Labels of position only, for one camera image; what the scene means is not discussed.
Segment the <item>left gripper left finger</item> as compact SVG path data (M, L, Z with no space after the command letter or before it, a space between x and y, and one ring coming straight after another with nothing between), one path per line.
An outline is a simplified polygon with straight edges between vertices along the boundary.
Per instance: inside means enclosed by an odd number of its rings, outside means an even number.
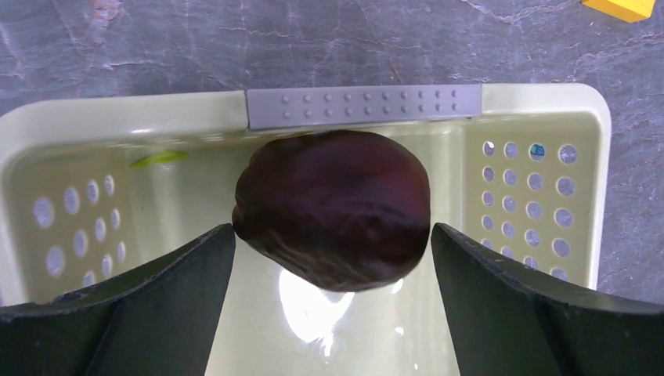
M51 302L2 307L2 374L204 374L235 250L223 224Z

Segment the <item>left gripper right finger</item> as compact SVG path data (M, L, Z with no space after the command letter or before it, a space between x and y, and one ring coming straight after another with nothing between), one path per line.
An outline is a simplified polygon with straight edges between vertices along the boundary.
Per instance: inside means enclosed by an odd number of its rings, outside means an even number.
M662 374L662 305L552 277L444 223L431 250L462 375Z

